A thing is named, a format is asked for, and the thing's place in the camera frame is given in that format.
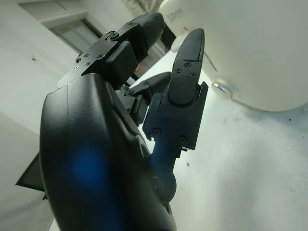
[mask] black plastic cover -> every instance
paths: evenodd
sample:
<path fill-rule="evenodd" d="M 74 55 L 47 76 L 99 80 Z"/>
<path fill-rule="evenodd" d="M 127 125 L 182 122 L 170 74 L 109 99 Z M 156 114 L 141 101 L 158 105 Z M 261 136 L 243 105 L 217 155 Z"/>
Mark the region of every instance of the black plastic cover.
<path fill-rule="evenodd" d="M 175 231 L 157 198 L 144 140 L 111 85 L 87 74 L 49 94 L 40 164 L 62 231 Z"/>

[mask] robotic hand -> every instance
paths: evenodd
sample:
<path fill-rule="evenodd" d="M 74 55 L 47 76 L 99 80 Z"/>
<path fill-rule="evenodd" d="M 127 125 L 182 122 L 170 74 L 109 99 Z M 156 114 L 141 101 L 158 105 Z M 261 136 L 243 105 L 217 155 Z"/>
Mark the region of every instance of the robotic hand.
<path fill-rule="evenodd" d="M 102 36 L 44 102 L 40 164 L 62 231 L 175 231 L 169 206 L 181 150 L 194 149 L 207 85 L 198 85 L 204 32 L 191 32 L 172 73 L 125 84 L 160 37 L 148 13 Z M 154 138 L 149 153 L 138 125 Z"/>

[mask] screw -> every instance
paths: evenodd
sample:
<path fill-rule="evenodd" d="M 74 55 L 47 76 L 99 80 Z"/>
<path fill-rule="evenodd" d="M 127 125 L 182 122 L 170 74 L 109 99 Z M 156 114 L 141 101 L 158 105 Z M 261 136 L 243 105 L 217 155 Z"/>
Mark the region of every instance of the screw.
<path fill-rule="evenodd" d="M 133 90 L 133 89 L 128 89 L 128 90 L 126 91 L 126 94 L 127 94 L 127 95 L 131 95 L 132 93 L 134 93 L 134 90 Z"/>
<path fill-rule="evenodd" d="M 185 67 L 190 67 L 191 65 L 192 65 L 192 63 L 189 62 L 189 61 L 185 61 L 185 62 L 184 62 L 184 66 L 185 66 Z"/>
<path fill-rule="evenodd" d="M 161 132 L 161 130 L 160 130 L 159 128 L 154 128 L 154 129 L 153 129 L 153 134 L 154 134 L 155 136 L 159 136 L 161 133 L 162 133 L 162 132 Z"/>
<path fill-rule="evenodd" d="M 114 40 L 114 39 L 116 39 L 117 37 L 119 37 L 119 34 L 118 34 L 117 32 L 115 32 L 115 33 L 113 33 L 113 34 L 111 34 L 111 35 L 109 36 L 109 38 L 110 38 L 111 40 Z"/>
<path fill-rule="evenodd" d="M 186 143 L 187 143 L 187 139 L 186 139 L 185 136 L 179 136 L 178 142 L 179 142 L 180 144 L 186 144 Z"/>

